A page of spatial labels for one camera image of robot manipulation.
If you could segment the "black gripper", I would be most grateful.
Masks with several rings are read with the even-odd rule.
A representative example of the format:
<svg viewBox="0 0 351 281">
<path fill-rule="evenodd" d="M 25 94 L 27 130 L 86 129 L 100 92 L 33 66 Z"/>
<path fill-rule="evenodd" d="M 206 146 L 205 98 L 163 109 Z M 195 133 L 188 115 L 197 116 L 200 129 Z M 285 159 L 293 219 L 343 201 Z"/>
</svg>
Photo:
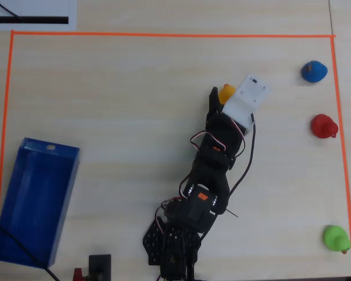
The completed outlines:
<svg viewBox="0 0 351 281">
<path fill-rule="evenodd" d="M 222 107 L 218 88 L 213 87 L 209 95 L 209 110 L 205 129 L 226 146 L 227 152 L 238 152 L 243 142 L 242 134 L 245 134 L 247 129 L 227 115 L 220 113 Z"/>
</svg>

